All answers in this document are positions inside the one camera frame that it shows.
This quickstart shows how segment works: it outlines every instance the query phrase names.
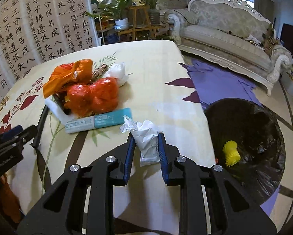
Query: tablecloth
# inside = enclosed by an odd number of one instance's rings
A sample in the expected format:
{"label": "tablecloth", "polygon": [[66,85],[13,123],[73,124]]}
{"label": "tablecloth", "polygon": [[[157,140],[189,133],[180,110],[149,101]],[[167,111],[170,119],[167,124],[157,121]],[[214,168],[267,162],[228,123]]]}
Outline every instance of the tablecloth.
{"label": "tablecloth", "polygon": [[[68,54],[33,67],[24,79],[11,88],[0,105],[0,132],[18,124],[24,128],[37,124],[44,107],[42,85],[60,64],[80,59],[95,63],[124,62],[128,82],[119,90],[118,108],[130,107],[133,120],[150,120],[164,132],[168,144],[179,148],[197,164],[215,164],[207,119],[198,101],[194,85],[180,64],[183,57],[171,41],[139,41],[105,45]],[[67,135],[57,118],[49,113],[42,133],[40,165],[48,161],[50,186],[65,166],[88,166],[95,159],[126,142],[128,133],[119,126]],[[11,189],[19,197],[26,214],[41,197],[41,171],[37,155],[26,144],[24,159],[8,173]],[[178,234],[179,187],[164,184],[160,164],[139,167],[140,153],[135,152],[128,186],[114,187],[114,216],[132,224]]]}

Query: trash can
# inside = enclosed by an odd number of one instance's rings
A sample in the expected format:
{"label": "trash can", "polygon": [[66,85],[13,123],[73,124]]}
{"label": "trash can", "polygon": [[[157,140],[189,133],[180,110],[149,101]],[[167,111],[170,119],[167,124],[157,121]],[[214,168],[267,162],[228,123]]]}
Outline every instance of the trash can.
{"label": "trash can", "polygon": [[[275,117],[263,107],[236,98],[221,99],[204,111],[215,157],[259,205],[277,189],[285,169],[285,144]],[[223,146],[233,140],[241,156],[226,167]]]}

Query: metal screw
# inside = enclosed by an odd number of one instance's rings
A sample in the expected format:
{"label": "metal screw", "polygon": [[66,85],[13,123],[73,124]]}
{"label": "metal screw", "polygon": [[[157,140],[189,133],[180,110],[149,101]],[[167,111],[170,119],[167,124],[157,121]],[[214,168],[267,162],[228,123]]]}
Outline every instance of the metal screw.
{"label": "metal screw", "polygon": [[114,157],[114,156],[108,156],[108,157],[106,157],[106,161],[109,162],[109,163],[112,163],[115,160],[116,160],[116,157]]}
{"label": "metal screw", "polygon": [[184,156],[178,156],[177,157],[177,162],[179,163],[184,163],[187,159]]}
{"label": "metal screw", "polygon": [[223,167],[222,166],[220,166],[220,165],[215,165],[214,167],[214,170],[216,170],[216,171],[222,171],[223,170]]}
{"label": "metal screw", "polygon": [[79,166],[77,164],[70,166],[71,171],[77,171],[78,169],[79,169]]}

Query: yellow spiky object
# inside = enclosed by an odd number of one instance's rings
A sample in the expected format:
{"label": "yellow spiky object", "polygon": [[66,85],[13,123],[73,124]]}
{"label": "yellow spiky object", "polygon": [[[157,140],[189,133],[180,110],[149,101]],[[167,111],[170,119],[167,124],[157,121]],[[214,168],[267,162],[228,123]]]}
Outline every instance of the yellow spiky object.
{"label": "yellow spiky object", "polygon": [[240,155],[237,151],[237,143],[235,141],[228,141],[224,147],[223,152],[226,158],[226,166],[233,166],[240,161]]}

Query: ornate white sofa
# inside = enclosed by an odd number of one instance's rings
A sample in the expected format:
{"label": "ornate white sofa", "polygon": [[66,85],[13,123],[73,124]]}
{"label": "ornate white sofa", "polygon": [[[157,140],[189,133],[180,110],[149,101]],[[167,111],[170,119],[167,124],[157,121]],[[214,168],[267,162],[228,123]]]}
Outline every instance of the ornate white sofa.
{"label": "ornate white sofa", "polygon": [[276,45],[269,58],[260,48],[239,37],[251,34],[262,41],[271,22],[242,0],[191,0],[188,11],[198,15],[196,25],[177,11],[165,13],[166,20],[174,24],[172,38],[179,49],[251,77],[265,85],[270,96],[282,67],[289,69],[292,65],[291,53]]}

